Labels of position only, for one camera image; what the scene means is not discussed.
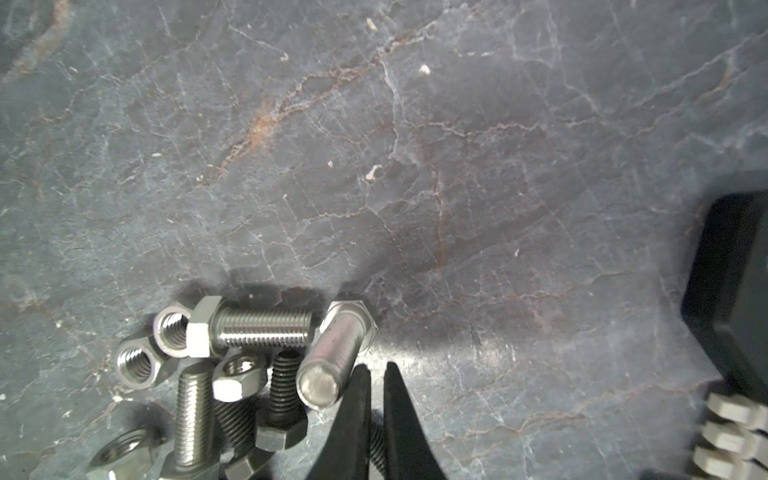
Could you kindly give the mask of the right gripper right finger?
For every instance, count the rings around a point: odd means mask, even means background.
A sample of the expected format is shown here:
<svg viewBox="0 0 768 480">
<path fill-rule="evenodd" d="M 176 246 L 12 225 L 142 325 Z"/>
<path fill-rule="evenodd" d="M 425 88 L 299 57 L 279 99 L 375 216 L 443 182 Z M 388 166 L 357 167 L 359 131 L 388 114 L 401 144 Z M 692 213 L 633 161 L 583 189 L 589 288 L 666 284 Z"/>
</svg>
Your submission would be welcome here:
<svg viewBox="0 0 768 480">
<path fill-rule="evenodd" d="M 383 385 L 386 479 L 446 479 L 439 466 L 400 369 L 388 362 Z"/>
</svg>

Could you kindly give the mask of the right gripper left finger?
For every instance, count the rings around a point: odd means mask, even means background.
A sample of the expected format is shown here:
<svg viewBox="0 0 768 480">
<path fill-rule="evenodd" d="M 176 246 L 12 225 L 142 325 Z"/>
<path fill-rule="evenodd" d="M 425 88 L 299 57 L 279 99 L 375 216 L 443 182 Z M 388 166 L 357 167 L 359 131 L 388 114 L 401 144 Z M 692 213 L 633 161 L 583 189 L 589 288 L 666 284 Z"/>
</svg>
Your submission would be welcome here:
<svg viewBox="0 0 768 480">
<path fill-rule="evenodd" d="M 367 480 L 370 421 L 371 374 L 365 364 L 359 364 L 352 371 L 325 445 L 306 479 Z"/>
</svg>

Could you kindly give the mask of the silver hex bolt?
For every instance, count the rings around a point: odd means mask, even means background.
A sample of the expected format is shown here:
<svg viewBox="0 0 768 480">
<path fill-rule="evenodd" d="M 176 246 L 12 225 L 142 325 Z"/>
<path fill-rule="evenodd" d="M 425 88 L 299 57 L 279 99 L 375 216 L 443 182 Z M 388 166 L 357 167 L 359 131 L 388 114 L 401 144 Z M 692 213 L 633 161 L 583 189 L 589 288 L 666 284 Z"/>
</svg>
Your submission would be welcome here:
<svg viewBox="0 0 768 480">
<path fill-rule="evenodd" d="M 370 347 L 377 331 L 374 316 L 363 300 L 330 303 L 296 376 L 298 395 L 307 407 L 324 410 L 339 400 L 358 355 Z"/>
</svg>

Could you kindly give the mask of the black screws cluster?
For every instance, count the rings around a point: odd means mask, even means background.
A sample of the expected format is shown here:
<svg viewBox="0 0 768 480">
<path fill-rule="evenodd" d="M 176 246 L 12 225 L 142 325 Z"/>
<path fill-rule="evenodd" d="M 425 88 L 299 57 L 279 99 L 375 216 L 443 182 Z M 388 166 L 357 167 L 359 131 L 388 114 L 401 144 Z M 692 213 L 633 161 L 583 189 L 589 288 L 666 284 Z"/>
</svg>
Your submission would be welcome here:
<svg viewBox="0 0 768 480">
<path fill-rule="evenodd" d="M 307 414 L 295 385 L 301 363 L 296 350 L 281 350 L 267 375 L 266 358 L 240 353 L 214 372 L 214 411 L 232 449 L 228 479 L 251 479 L 279 451 L 290 449 L 307 433 Z"/>
</svg>

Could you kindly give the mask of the black rack with screws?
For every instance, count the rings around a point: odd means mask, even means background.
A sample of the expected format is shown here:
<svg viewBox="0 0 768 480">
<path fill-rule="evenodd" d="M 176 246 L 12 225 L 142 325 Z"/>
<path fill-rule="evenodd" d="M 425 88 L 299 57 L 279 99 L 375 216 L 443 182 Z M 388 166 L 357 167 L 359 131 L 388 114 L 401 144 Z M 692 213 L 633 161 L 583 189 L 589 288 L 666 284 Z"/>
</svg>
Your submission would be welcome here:
<svg viewBox="0 0 768 480">
<path fill-rule="evenodd" d="M 681 317 L 726 384 L 706 400 L 700 479 L 767 476 L 767 194 L 725 195 L 710 207 Z"/>
</svg>

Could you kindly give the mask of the silver hex bolt horizontal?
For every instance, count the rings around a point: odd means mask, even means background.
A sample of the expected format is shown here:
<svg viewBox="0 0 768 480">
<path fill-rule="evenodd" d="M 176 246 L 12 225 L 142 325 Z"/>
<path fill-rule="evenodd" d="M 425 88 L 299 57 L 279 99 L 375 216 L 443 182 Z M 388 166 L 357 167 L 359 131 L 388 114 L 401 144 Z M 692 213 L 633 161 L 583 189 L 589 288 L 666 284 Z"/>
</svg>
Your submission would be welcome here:
<svg viewBox="0 0 768 480">
<path fill-rule="evenodd" d="M 221 358 L 230 348 L 301 348 L 313 336 L 310 312 L 243 308 L 222 296 L 206 296 L 189 318 L 186 350 L 191 358 Z"/>
</svg>

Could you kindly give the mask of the silver hex nut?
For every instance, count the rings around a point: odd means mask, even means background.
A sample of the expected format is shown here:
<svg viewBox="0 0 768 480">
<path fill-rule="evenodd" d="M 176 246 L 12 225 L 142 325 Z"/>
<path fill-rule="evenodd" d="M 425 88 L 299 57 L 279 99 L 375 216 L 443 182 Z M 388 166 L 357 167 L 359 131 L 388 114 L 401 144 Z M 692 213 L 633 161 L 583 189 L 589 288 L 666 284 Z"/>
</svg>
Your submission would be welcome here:
<svg viewBox="0 0 768 480">
<path fill-rule="evenodd" d="M 118 345 L 115 369 L 127 388 L 146 390 L 166 381 L 178 363 L 177 358 L 167 355 L 154 337 L 147 334 L 127 338 Z"/>
</svg>

